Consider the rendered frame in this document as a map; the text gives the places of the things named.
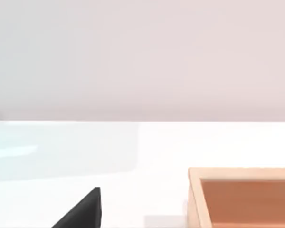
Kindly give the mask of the shallow salmon-coloured box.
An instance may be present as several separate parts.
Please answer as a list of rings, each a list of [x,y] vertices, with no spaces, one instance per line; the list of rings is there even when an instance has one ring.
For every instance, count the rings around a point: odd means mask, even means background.
[[[285,228],[285,168],[189,168],[188,228]]]

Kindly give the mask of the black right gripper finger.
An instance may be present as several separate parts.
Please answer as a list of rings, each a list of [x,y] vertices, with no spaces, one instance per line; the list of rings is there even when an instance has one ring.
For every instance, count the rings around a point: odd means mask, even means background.
[[[101,228],[101,189],[95,187],[52,228]]]

